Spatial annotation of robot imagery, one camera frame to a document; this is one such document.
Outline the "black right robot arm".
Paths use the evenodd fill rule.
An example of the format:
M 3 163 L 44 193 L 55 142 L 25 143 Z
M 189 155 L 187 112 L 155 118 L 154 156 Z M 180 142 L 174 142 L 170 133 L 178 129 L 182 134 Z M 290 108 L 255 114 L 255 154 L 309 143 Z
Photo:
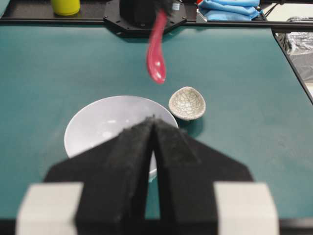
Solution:
M 147 38 L 161 11 L 166 18 L 165 33 L 187 22 L 185 6 L 178 0 L 111 0 L 103 20 L 117 35 Z

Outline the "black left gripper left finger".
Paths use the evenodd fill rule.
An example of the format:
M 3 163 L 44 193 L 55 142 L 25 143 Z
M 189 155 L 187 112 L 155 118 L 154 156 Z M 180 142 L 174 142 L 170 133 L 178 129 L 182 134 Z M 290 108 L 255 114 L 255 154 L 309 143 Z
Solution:
M 53 165 L 32 184 L 16 219 L 18 235 L 121 234 L 144 218 L 153 119 Z

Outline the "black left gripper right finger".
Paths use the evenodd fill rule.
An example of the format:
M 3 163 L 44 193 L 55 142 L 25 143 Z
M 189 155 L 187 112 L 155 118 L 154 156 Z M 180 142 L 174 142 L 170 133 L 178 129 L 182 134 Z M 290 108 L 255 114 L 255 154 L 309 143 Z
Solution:
M 161 219 L 178 235 L 276 235 L 266 183 L 248 167 L 162 120 L 153 137 Z

